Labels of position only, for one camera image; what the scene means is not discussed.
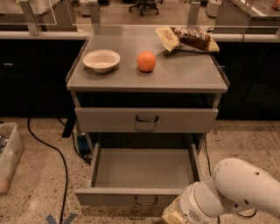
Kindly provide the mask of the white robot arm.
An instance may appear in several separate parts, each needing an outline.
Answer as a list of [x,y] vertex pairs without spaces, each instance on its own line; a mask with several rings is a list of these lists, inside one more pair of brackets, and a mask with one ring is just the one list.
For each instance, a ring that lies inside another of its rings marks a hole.
[[162,218],[168,224],[209,224],[251,208],[279,217],[280,182],[244,160],[224,158],[211,177],[185,188]]

